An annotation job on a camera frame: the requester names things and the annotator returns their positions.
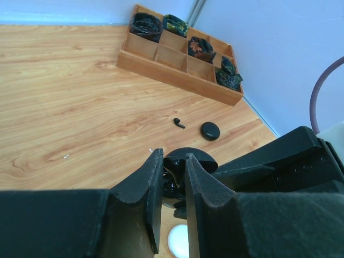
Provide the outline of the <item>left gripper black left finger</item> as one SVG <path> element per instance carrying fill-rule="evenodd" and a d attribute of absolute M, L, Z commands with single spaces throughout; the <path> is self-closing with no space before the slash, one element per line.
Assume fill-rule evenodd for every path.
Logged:
<path fill-rule="evenodd" d="M 163 150 L 111 189 L 1 192 L 1 257 L 154 257 Z"/>

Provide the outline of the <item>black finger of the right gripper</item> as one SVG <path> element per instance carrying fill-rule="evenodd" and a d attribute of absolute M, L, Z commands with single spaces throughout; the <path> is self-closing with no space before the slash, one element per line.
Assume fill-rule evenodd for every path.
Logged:
<path fill-rule="evenodd" d="M 306 126 L 220 166 L 212 176 L 236 192 L 343 192 L 343 163 L 332 144 Z"/>

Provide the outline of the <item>black round charging case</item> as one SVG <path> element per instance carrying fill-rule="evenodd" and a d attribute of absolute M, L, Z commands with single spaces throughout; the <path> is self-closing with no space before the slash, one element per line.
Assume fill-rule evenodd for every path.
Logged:
<path fill-rule="evenodd" d="M 162 204 L 174 209 L 174 217 L 179 219 L 187 218 L 184 183 L 187 154 L 193 154 L 203 169 L 210 174 L 218 168 L 218 163 L 211 155 L 197 148 L 178 148 L 164 157 Z"/>
<path fill-rule="evenodd" d="M 215 141 L 220 137 L 219 127 L 210 121 L 204 122 L 200 127 L 202 137 L 208 141 Z"/>

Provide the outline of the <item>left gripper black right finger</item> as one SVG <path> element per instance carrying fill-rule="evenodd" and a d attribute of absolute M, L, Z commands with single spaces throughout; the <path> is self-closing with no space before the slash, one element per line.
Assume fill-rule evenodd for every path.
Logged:
<path fill-rule="evenodd" d="M 236 193 L 186 157 L 191 257 L 343 257 L 340 193 Z"/>

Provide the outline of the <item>white round charging case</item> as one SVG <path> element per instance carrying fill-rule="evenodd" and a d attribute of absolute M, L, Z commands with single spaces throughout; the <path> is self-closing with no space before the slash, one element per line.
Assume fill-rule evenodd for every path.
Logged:
<path fill-rule="evenodd" d="M 188 227 L 185 224 L 176 225 L 168 234 L 168 248 L 177 258 L 189 258 Z"/>

